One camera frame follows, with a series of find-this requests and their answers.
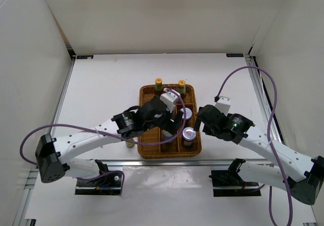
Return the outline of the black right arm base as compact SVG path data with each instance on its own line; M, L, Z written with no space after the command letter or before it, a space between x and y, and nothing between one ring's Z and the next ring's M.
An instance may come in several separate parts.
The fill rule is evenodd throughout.
M226 170L212 170L209 178L212 180L214 197L259 197L260 185L256 182L244 182L232 177Z

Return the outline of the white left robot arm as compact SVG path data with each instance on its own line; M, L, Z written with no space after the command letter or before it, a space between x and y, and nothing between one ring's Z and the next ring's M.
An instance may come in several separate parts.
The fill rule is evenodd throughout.
M70 176L102 185L107 167L100 160L79 159L78 155L108 144L129 141L156 127L175 135L182 122L181 114L171 118L178 102L175 94L167 92L143 106L130 107L93 128L82 128L78 133L59 138L53 138L49 133L41 136L35 151L41 181L52 183Z

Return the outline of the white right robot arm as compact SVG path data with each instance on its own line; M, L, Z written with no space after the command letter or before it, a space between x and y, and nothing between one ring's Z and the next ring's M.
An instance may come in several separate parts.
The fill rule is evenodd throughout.
M290 192L306 205L314 205L323 185L323 157L311 158L277 140L269 140L253 121L240 114L224 114L213 105L200 107L194 129L203 126L206 135L250 149L274 167L255 165L234 159L227 170L228 181L235 186L256 182Z

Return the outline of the silver-lid salt shaker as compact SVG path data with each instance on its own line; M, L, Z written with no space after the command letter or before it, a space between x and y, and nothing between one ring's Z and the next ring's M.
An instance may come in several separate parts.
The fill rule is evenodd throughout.
M177 134L171 134L166 130L163 130L162 134L163 134L163 140L165 143L171 143L177 138Z

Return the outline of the yellow-label small bottle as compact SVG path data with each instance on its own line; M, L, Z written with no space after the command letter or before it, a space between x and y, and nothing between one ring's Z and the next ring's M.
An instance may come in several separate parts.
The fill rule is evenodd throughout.
M134 147L134 146L135 146L135 144L134 144L134 139L133 139L133 138L128 139L128 141L126 141L126 146L127 146L128 148L132 148L132 147Z

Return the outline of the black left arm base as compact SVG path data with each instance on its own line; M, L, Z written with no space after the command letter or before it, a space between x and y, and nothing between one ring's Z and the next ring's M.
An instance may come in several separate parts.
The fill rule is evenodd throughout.
M75 195L121 196L125 181L125 174L121 170L112 170L102 177L89 180L77 179Z

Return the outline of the white-lid spice jar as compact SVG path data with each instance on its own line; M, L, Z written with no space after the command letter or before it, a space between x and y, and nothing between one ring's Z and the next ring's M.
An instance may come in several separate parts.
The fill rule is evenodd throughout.
M182 131L182 145L191 147L196 138L196 131L192 127L186 127Z
M183 113L182 115L182 121L185 124L185 127L189 126L189 122L192 118L192 110L190 108L181 108L180 111Z

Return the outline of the yellow-cap sauce bottle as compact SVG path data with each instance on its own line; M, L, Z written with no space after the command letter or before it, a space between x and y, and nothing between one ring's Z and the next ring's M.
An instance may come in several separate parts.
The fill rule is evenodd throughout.
M158 77L155 79L154 95L160 97L164 93L163 80Z
M179 80L178 81L178 93L181 96L181 99L183 100L184 103L186 103L186 82L185 80Z

